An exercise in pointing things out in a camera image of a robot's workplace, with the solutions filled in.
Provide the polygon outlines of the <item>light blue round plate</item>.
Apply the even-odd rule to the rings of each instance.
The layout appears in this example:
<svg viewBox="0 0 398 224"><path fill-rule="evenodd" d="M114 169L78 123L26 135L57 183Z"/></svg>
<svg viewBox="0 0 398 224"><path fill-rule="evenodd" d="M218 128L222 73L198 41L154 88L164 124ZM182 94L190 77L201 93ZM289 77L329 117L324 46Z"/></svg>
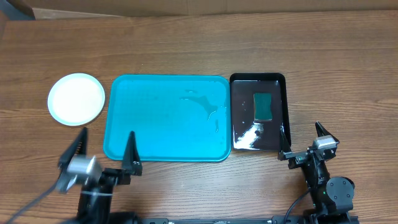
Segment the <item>light blue round plate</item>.
<svg viewBox="0 0 398 224"><path fill-rule="evenodd" d="M102 111L106 95L102 84L86 73L72 73L50 89L47 108L56 121L66 126L92 122Z"/></svg>

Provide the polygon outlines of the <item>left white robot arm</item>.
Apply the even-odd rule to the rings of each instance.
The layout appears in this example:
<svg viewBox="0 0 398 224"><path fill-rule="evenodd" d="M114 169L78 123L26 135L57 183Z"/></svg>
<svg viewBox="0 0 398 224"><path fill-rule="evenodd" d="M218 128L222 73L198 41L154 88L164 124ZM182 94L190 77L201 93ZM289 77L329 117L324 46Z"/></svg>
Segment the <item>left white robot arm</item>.
<svg viewBox="0 0 398 224"><path fill-rule="evenodd" d="M110 212L115 186L129 185L132 176L142 175L135 133L129 133L120 169L103 168L95 156L88 157L87 139L88 129L83 128L58 161L56 190L66 193L74 185L81 185L76 217L66 222L141 223L135 212Z"/></svg>

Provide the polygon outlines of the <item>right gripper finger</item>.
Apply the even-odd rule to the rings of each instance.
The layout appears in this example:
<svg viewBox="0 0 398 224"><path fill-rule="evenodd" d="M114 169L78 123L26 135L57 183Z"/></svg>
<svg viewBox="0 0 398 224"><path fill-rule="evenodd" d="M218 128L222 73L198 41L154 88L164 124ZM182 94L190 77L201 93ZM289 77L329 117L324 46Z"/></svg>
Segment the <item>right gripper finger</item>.
<svg viewBox="0 0 398 224"><path fill-rule="evenodd" d="M340 143L340 141L328 132L319 121L315 123L315 128L318 135L315 139L315 146L337 146Z"/></svg>
<svg viewBox="0 0 398 224"><path fill-rule="evenodd" d="M292 155L292 150L290 148L290 144L288 142L288 139L284 133L284 128L281 126L280 127L280 133L279 133L279 153L278 153L278 160L284 161L287 160L291 157Z"/></svg>

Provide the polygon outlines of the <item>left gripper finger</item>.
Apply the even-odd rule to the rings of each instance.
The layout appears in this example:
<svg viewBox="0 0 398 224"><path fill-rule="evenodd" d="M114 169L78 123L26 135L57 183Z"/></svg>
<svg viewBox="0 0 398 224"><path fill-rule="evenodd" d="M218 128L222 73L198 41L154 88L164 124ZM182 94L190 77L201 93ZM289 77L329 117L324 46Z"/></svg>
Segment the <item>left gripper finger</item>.
<svg viewBox="0 0 398 224"><path fill-rule="evenodd" d="M58 160L59 168L66 168L74 155L86 155L88 128L84 127Z"/></svg>
<svg viewBox="0 0 398 224"><path fill-rule="evenodd" d="M129 134L121 168L130 175L142 175L142 164L137 151L136 137L134 131L131 131Z"/></svg>

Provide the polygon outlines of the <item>green dish sponge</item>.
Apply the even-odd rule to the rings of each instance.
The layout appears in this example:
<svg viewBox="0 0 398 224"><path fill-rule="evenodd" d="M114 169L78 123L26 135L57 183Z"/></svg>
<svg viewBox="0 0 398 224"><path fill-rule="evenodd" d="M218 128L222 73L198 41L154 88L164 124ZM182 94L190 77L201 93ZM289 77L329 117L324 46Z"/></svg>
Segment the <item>green dish sponge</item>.
<svg viewBox="0 0 398 224"><path fill-rule="evenodd" d="M272 120L271 102L272 97L270 93L254 94L254 119L256 121Z"/></svg>

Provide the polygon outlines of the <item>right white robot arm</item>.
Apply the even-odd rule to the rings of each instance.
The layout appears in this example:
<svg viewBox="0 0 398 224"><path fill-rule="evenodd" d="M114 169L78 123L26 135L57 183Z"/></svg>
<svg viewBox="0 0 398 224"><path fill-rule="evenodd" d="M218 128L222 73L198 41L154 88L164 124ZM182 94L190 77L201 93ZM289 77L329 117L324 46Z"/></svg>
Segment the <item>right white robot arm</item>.
<svg viewBox="0 0 398 224"><path fill-rule="evenodd" d="M347 177L331 177L326 161L336 156L340 141L320 122L315 123L317 138L306 151L293 152L284 129L280 129L278 160L289 162L289 169L300 168L307 191L293 202L283 217L283 223L358 223L358 217L349 215L353 209L354 182ZM313 208L301 216L291 217L293 208L306 196L311 196Z"/></svg>

